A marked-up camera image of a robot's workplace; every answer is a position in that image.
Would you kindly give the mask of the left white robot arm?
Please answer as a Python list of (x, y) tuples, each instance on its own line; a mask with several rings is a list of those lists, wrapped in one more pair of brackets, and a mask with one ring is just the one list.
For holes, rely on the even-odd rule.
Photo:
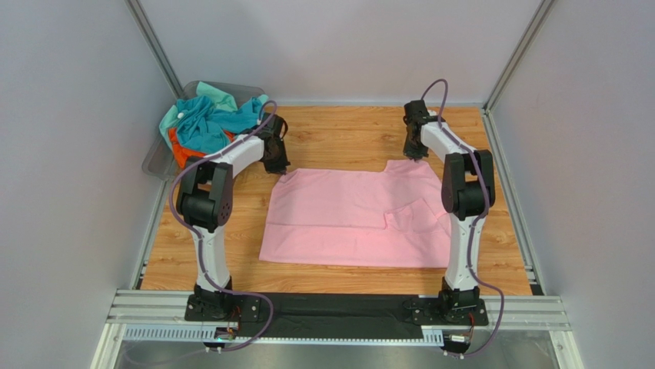
[(233, 309), (237, 291), (231, 286), (224, 234), (234, 209), (234, 180), (255, 162), (262, 163), (268, 173), (285, 174), (290, 164), (284, 143), (287, 132), (282, 117), (266, 113), (227, 147), (190, 158), (175, 179), (175, 217), (193, 237), (198, 264), (189, 302), (193, 312), (210, 307), (226, 315)]

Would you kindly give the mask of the pink t shirt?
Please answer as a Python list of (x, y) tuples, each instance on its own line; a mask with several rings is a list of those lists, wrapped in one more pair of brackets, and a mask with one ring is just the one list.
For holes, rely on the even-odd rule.
[(299, 168), (280, 177), (259, 258), (289, 264), (445, 268), (451, 223), (424, 161), (383, 171)]

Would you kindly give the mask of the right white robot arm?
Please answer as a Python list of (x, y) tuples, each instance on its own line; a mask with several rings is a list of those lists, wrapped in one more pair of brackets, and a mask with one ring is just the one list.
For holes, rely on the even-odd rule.
[(404, 155), (420, 160), (429, 151), (444, 165), (441, 201), (450, 216), (451, 250), (439, 298), (445, 309), (473, 309), (480, 300), (478, 254), (484, 222), (495, 202), (494, 159), (464, 143), (423, 100), (404, 105)]

